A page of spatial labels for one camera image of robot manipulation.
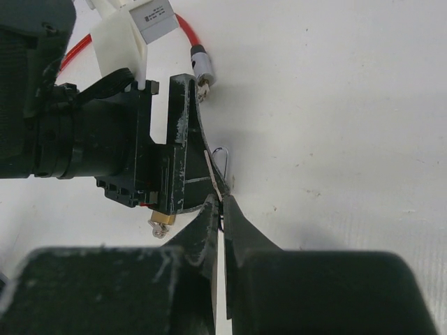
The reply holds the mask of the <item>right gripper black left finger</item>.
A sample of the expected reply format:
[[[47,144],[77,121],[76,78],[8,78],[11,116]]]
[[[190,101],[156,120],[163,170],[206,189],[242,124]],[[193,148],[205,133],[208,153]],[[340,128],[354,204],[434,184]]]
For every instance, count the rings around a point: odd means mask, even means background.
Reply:
[[[2,334],[214,334],[219,203],[159,247],[37,248],[1,293]]]

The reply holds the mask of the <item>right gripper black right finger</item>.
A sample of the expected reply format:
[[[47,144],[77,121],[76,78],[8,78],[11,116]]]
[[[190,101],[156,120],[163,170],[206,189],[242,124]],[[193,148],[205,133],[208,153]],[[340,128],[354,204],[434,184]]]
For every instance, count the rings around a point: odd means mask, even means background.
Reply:
[[[383,251],[284,250],[222,202],[234,334],[435,334],[408,264]]]

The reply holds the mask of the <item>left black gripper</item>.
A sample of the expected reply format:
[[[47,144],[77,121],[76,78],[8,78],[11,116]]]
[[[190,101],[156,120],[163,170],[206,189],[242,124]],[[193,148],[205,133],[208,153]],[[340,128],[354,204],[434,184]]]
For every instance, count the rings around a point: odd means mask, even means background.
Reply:
[[[93,177],[107,198],[127,207],[156,207],[161,195],[157,144],[150,137],[152,97],[159,83],[127,88],[73,85],[38,117],[31,173],[40,178]],[[200,116],[192,75],[170,78],[166,210],[195,210],[208,195],[230,194],[218,170]]]

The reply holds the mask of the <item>small brass padlock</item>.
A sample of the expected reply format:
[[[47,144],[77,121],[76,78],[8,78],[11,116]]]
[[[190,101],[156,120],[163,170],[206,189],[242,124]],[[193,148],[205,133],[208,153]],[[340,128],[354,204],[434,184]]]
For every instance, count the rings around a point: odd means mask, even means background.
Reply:
[[[223,175],[223,179],[225,181],[227,181],[229,158],[230,158],[229,150],[223,146],[217,147],[212,152],[212,157],[214,159],[214,162],[218,165],[218,170]],[[152,215],[151,215],[150,219],[148,220],[148,223],[150,221],[155,222],[155,223],[162,223],[170,229],[170,226],[173,225],[175,222],[175,218],[176,218],[176,215],[174,215],[174,214],[167,215],[167,214],[162,214],[161,212],[157,212],[157,211],[153,210]]]

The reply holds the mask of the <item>silver keys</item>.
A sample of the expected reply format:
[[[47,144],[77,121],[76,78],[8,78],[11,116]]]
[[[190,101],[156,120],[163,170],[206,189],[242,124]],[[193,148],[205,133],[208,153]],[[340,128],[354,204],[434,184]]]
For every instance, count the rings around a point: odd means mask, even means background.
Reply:
[[[150,221],[149,224],[152,226],[152,234],[158,239],[163,239],[169,232],[169,228],[162,223],[155,223]]]

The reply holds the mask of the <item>silver key pair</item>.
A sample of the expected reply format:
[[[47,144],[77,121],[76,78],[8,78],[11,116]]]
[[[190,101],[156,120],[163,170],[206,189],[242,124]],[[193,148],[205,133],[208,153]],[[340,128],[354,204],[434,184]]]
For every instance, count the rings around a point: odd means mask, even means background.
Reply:
[[[198,101],[202,103],[210,94],[210,86],[208,82],[198,84]]]

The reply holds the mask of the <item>red cable lock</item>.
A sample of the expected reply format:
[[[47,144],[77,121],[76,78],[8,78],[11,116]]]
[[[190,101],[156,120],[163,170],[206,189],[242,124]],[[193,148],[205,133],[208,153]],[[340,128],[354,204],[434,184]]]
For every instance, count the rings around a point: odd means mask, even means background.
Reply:
[[[191,67],[196,79],[198,80],[198,85],[203,87],[207,84],[208,87],[211,87],[216,82],[216,75],[210,56],[191,25],[179,14],[175,15],[179,27],[183,30],[191,44]],[[91,42],[91,35],[87,34],[74,47],[72,47],[64,57],[59,72],[61,73],[67,65],[69,65],[70,62],[72,62],[72,60],[74,60],[74,58],[76,58],[77,55],[83,51],[83,49],[91,44]]]

